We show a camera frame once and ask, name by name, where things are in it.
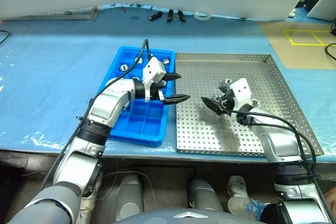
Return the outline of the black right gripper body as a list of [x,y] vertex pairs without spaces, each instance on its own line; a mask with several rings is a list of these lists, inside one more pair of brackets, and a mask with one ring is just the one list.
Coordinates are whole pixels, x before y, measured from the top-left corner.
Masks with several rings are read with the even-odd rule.
[[234,109],[235,107],[234,98],[235,95],[233,90],[228,90],[221,96],[221,107],[225,112]]

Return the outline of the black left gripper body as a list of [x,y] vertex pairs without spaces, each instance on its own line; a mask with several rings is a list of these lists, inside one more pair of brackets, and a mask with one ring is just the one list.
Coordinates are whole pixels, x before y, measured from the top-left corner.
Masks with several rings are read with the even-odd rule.
[[150,86],[150,99],[160,100],[163,99],[163,89],[166,87],[166,81],[161,80],[158,83],[153,83]]

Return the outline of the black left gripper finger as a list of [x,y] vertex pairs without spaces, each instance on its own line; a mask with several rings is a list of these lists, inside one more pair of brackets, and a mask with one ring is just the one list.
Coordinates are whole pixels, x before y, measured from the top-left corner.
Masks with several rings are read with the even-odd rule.
[[184,101],[188,100],[190,97],[191,97],[190,95],[176,94],[176,95],[171,96],[171,97],[163,97],[163,99],[160,99],[160,101],[164,105],[174,105],[174,104],[184,102]]
[[163,80],[164,81],[174,81],[174,80],[179,79],[181,77],[182,76],[180,74],[175,73],[175,72],[173,72],[173,73],[166,73],[164,75],[164,77],[163,77]]

